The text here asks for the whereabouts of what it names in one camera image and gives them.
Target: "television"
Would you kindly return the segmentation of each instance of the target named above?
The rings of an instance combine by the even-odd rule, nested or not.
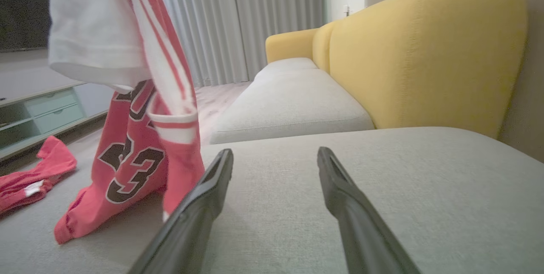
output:
[[[0,52],[45,49],[49,0],[0,0]]]

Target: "mint green drawer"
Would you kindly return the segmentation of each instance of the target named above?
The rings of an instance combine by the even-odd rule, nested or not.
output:
[[[33,116],[39,116],[43,113],[48,113],[61,107],[68,106],[70,104],[76,104],[76,95],[72,88],[68,90],[62,90],[59,92],[47,94],[46,96],[40,96],[39,98],[33,98],[25,102],[25,107],[28,112]]]
[[[38,117],[34,121],[40,133],[47,133],[81,118],[83,118],[83,113],[79,105],[72,105]]]

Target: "yellow sofa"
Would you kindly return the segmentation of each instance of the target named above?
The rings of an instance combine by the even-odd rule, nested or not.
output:
[[[385,0],[270,36],[266,56],[312,59],[377,129],[458,127],[497,138],[526,35],[525,0]]]

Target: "gray upholstery fabric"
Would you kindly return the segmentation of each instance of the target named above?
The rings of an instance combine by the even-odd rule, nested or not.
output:
[[[346,273],[319,146],[332,148],[423,273],[544,272],[544,164],[469,131],[413,127],[204,147],[206,165],[223,148],[235,164],[202,273]],[[0,219],[0,273],[117,274],[136,260],[160,227],[158,195],[87,237],[54,241],[57,219],[90,183],[91,157],[44,200]]]
[[[366,110],[310,59],[267,65],[219,117],[211,144],[374,129]]]

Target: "gray curtain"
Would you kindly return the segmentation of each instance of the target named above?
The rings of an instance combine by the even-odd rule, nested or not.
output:
[[[196,87],[253,80],[273,34],[317,28],[323,0],[164,0]]]

